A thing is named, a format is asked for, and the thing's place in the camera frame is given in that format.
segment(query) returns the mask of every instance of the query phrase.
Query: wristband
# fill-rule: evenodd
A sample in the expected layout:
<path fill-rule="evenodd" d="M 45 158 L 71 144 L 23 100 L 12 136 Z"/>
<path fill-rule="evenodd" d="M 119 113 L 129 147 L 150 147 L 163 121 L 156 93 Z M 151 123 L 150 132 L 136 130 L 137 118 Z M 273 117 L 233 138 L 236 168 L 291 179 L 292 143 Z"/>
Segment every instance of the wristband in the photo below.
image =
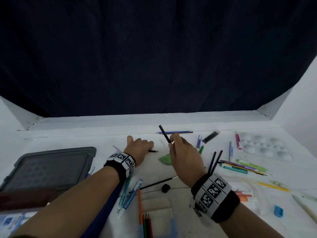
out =
<path fill-rule="evenodd" d="M 206 174 L 193 186 L 192 194 L 200 210 L 216 223 L 228 220 L 240 203 L 232 187 L 217 174 Z"/>
<path fill-rule="evenodd" d="M 120 184 L 123 184 L 127 177 L 133 172 L 135 160 L 129 154 L 115 153 L 107 159 L 104 167 L 105 166 L 113 167 L 118 172 Z"/>

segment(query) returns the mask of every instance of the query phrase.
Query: pink marker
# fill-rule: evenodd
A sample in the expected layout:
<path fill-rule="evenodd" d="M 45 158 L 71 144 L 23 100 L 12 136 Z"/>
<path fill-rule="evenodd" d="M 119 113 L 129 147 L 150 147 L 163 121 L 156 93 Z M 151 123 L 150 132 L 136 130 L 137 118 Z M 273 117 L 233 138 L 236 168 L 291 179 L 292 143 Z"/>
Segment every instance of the pink marker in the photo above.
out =
<path fill-rule="evenodd" d="M 239 150 L 242 150 L 242 148 L 240 147 L 240 137 L 239 137 L 238 134 L 236 134 L 236 142 L 237 142 L 237 148 L 238 148 Z"/>

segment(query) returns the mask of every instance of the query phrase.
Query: black eraser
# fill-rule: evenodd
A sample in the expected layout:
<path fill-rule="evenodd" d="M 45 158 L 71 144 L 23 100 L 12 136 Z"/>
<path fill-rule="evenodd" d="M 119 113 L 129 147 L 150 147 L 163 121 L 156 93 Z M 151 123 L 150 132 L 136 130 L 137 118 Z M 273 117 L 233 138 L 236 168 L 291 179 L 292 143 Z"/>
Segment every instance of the black eraser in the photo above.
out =
<path fill-rule="evenodd" d="M 168 185 L 168 184 L 164 184 L 163 186 L 162 186 L 162 192 L 163 193 L 167 193 L 169 190 L 170 190 L 170 186 Z"/>

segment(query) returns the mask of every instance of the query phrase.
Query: red pencil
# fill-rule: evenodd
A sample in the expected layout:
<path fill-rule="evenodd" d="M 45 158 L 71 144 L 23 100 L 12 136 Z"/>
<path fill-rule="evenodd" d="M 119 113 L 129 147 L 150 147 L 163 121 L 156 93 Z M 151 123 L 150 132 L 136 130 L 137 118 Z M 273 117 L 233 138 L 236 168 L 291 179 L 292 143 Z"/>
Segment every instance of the red pencil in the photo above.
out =
<path fill-rule="evenodd" d="M 151 222 L 151 217 L 150 217 L 150 215 L 148 216 L 148 219 L 149 219 L 149 227 L 150 227 L 150 238 L 153 238 L 152 222 Z"/>

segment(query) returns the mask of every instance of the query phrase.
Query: green pencil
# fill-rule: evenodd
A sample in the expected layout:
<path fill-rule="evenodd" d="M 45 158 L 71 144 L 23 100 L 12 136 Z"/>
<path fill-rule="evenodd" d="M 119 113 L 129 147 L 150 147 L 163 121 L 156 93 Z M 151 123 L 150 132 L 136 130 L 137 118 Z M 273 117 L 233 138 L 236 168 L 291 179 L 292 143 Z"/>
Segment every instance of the green pencil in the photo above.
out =
<path fill-rule="evenodd" d="M 143 214 L 143 233 L 144 233 L 144 238 L 146 238 L 146 224 L 145 224 L 144 214 Z"/>
<path fill-rule="evenodd" d="M 203 150 L 204 150 L 204 146 L 202 146 L 202 147 L 200 148 L 199 153 L 201 154 L 201 153 L 203 152 Z"/>

